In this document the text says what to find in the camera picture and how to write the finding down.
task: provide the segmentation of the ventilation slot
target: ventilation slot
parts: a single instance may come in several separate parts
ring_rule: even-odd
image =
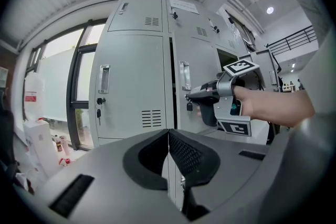
[[[146,17],[145,25],[152,25],[152,18]]]
[[[161,110],[143,110],[141,117],[143,128],[161,126]]]
[[[236,48],[236,47],[235,47],[235,44],[232,42],[232,40],[229,40],[229,39],[228,39],[227,41],[229,41],[229,45],[230,45],[230,47],[232,47],[232,48],[234,48],[234,49]]]
[[[155,26],[159,26],[159,18],[153,18],[152,24]]]
[[[145,25],[159,26],[159,18],[146,17]]]
[[[202,28],[202,34],[203,34],[203,36],[205,36],[205,37],[207,37],[208,35],[206,34],[206,31],[205,31],[205,29],[203,29]]]
[[[206,31],[205,31],[205,29],[200,28],[200,27],[196,27],[196,29],[197,29],[197,33],[198,33],[199,35],[201,35],[201,36],[205,36],[205,37],[208,36],[207,33],[206,33]]]

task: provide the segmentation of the key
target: key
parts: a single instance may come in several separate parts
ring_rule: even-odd
[[[97,109],[97,118],[99,120],[99,126],[100,126],[100,117],[101,117],[101,111],[100,109]]]
[[[193,111],[193,104],[190,102],[187,104],[187,111]]]

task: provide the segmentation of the window frame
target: window frame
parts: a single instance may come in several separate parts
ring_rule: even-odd
[[[71,32],[74,32],[79,29],[83,29],[79,40],[77,42],[77,45],[75,47],[73,57],[70,64],[70,70],[68,75],[68,81],[67,81],[67,93],[66,93],[66,111],[67,111],[67,124],[69,129],[69,135],[70,135],[70,142],[68,142],[69,146],[71,146],[74,150],[84,150],[88,151],[92,149],[92,146],[86,146],[80,144],[79,141],[79,135],[77,130],[77,123],[76,123],[76,109],[89,109],[89,100],[88,101],[77,101],[77,85],[78,85],[78,77],[79,77],[79,69],[80,69],[80,63],[83,54],[95,52],[98,44],[90,44],[85,45],[90,32],[95,25],[101,25],[105,24],[107,21],[107,18],[99,19],[99,20],[88,20],[86,23],[73,26],[69,29],[66,29],[49,39],[45,39],[40,45],[36,46],[34,49],[32,49],[32,52],[30,53],[25,77],[28,74],[28,72],[34,71],[37,72],[38,65],[40,61],[42,60],[43,54],[45,52],[45,49],[51,41],[62,37],[66,34],[69,34]],[[23,109],[23,116],[25,117],[24,112],[24,92],[25,89],[23,89],[23,96],[22,96],[22,109]]]

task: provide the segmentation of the floor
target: floor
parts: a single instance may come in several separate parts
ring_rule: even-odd
[[[40,178],[39,172],[35,170],[34,166],[29,159],[28,147],[16,136],[14,135],[14,155],[17,162],[19,162],[19,170],[21,173],[26,174],[27,178],[31,182],[33,190],[37,190],[40,186],[44,184],[43,180]],[[69,158],[71,162],[75,162],[78,158],[85,155],[87,151],[77,150],[74,151],[70,148],[70,155],[66,156],[64,151],[58,152],[56,144],[53,142],[55,151],[57,153],[58,159]]]

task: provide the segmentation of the locker door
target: locker door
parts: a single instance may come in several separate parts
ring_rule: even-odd
[[[198,133],[209,126],[197,116],[197,106],[192,112],[187,111],[185,94],[185,75],[190,74],[191,88],[200,86],[216,78],[221,70],[217,50],[210,43],[174,33],[173,37],[174,69],[176,85],[177,128]]]
[[[161,0],[123,0],[109,31],[149,30],[162,32]]]
[[[93,108],[101,109],[98,137],[122,139],[166,128],[162,37],[107,32],[99,46],[95,99],[106,101]]]
[[[213,26],[217,26],[217,28],[219,29],[219,33],[215,33],[214,31],[212,31],[217,36],[217,38],[215,38],[213,42],[225,49],[237,52],[233,33],[227,27],[222,16],[213,13],[209,16],[209,19],[211,20]]]
[[[169,33],[180,33],[189,35],[202,40],[210,41],[210,31],[208,19],[201,14],[188,12],[183,9],[175,8],[178,18],[174,19],[171,13],[170,1],[166,0]]]

